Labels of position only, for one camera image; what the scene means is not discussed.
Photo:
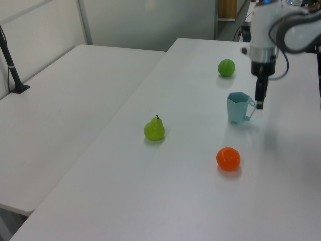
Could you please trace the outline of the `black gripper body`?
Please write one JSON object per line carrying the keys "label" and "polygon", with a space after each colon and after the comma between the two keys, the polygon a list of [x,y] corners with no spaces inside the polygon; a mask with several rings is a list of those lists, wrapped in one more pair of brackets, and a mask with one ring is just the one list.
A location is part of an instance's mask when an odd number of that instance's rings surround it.
{"label": "black gripper body", "polygon": [[271,76],[275,73],[276,61],[259,63],[251,62],[251,73],[254,76]]}

